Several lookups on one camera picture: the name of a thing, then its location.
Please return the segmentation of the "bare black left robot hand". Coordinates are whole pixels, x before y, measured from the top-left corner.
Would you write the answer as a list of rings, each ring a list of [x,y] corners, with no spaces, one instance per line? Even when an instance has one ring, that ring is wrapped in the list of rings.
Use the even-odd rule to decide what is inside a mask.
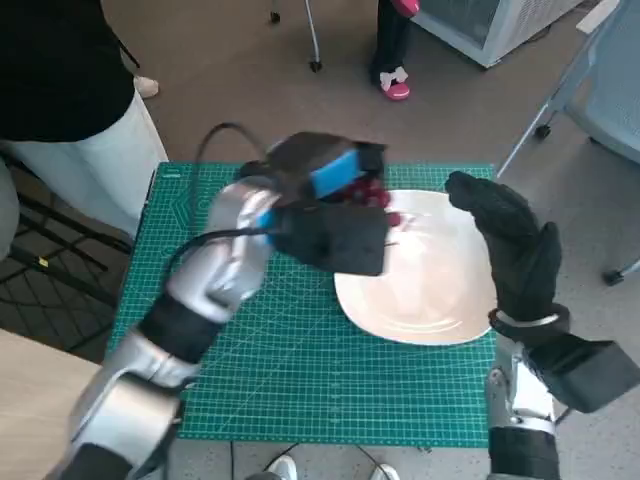
[[[284,195],[324,199],[385,171],[386,147],[318,132],[299,132],[272,148],[262,166]]]

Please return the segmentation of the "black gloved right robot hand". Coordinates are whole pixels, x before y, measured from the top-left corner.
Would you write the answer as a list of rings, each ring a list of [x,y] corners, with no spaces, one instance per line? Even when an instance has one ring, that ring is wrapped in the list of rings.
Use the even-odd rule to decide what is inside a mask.
[[[557,225],[540,224],[528,201],[504,184],[455,171],[445,190],[486,242],[497,308],[522,323],[549,316],[562,259]]]

